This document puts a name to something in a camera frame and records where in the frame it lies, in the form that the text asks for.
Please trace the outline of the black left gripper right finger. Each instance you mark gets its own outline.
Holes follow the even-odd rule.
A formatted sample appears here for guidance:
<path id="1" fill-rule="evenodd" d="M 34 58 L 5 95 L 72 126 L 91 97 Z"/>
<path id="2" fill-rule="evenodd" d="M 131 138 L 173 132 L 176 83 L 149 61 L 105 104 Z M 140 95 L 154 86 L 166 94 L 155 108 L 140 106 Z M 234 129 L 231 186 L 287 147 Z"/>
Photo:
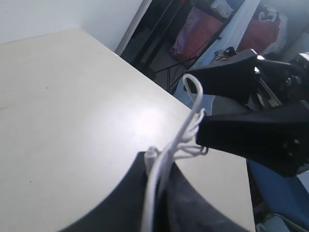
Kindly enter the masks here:
<path id="1" fill-rule="evenodd" d="M 246 232 L 210 205 L 172 165 L 154 217 L 155 232 Z"/>

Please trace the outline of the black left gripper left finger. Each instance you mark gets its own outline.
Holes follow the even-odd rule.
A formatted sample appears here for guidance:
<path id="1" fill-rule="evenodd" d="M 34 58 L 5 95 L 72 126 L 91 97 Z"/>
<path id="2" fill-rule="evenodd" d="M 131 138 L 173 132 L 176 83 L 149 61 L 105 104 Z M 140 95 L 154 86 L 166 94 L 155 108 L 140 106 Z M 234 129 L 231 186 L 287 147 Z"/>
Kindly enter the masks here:
<path id="1" fill-rule="evenodd" d="M 146 181 L 144 152 L 139 152 L 111 194 L 91 212 L 62 231 L 139 232 Z"/>

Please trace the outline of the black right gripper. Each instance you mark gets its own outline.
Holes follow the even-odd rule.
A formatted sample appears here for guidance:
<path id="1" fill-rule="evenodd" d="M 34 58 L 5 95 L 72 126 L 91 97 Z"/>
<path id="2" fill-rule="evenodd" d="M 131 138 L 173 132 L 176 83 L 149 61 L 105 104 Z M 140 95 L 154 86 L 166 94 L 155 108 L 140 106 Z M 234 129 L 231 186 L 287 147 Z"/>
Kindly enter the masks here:
<path id="1" fill-rule="evenodd" d="M 204 94 L 242 104 L 252 101 L 260 109 L 278 106 L 205 116 L 196 135 L 197 145 L 253 160 L 283 177 L 295 176 L 308 164 L 308 52 L 282 62 L 247 49 L 186 73 L 198 79 Z"/>

